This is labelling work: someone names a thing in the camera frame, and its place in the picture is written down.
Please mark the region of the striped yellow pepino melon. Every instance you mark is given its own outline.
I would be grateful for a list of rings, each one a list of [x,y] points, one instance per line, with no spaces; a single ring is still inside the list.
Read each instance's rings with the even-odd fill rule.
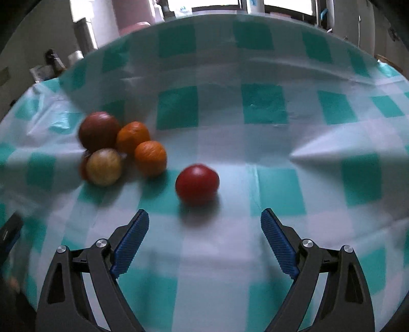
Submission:
[[[115,149],[100,149],[88,158],[85,170],[89,181],[94,185],[111,186],[122,176],[123,160]]]

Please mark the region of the dark red apple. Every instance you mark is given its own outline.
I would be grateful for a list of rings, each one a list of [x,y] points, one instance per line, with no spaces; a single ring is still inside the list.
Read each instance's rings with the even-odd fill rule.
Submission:
[[[105,111],[93,112],[82,121],[78,129],[78,139],[90,152],[104,148],[115,149],[120,130],[119,121],[113,115]]]

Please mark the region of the orange mandarin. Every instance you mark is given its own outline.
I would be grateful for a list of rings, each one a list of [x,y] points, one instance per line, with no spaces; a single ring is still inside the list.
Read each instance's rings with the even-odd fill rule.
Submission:
[[[146,177],[156,177],[165,172],[167,153],[158,141],[149,140],[137,146],[134,159],[138,170]]]
[[[117,134],[117,150],[120,153],[133,154],[141,143],[150,140],[148,128],[142,122],[130,122]]]

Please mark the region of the red tomato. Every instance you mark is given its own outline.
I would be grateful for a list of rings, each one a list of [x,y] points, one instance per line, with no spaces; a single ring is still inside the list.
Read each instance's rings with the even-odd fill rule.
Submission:
[[[202,205],[215,199],[219,175],[203,164],[193,164],[180,172],[175,181],[179,199],[188,205]]]

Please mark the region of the dark glass bottle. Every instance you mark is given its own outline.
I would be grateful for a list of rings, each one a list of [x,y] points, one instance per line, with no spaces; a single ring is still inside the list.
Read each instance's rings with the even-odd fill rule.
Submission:
[[[61,76],[66,71],[66,66],[61,61],[54,49],[48,49],[44,54],[47,65],[50,65],[56,77]]]

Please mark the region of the teal checkered tablecloth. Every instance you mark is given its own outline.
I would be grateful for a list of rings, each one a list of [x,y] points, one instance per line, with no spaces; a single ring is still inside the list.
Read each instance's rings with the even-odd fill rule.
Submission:
[[[132,161],[112,187],[84,182],[81,121],[143,122],[168,166]],[[175,181],[203,164],[214,200]],[[324,248],[351,245],[383,328],[408,292],[408,80],[299,22],[201,15],[158,24],[28,88],[1,121],[1,220],[24,218],[5,268],[36,306],[59,245],[81,249],[139,209],[150,228],[119,285],[148,331],[263,331],[291,285],[260,214]]]

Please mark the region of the steel thermos bottle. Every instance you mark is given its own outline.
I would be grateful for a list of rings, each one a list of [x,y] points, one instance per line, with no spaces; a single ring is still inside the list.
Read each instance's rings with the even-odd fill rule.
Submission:
[[[73,31],[84,57],[98,49],[92,23],[86,17],[73,23]]]

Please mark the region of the pink thermos jug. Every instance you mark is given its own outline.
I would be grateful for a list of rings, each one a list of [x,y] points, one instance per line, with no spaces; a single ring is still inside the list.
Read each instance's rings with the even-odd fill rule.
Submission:
[[[148,0],[112,0],[120,36],[155,24],[153,2]]]

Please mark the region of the white plastic bottle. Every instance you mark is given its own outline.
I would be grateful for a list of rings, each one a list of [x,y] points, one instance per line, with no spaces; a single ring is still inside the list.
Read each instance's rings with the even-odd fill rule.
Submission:
[[[248,14],[264,14],[264,0],[246,0],[246,8]]]

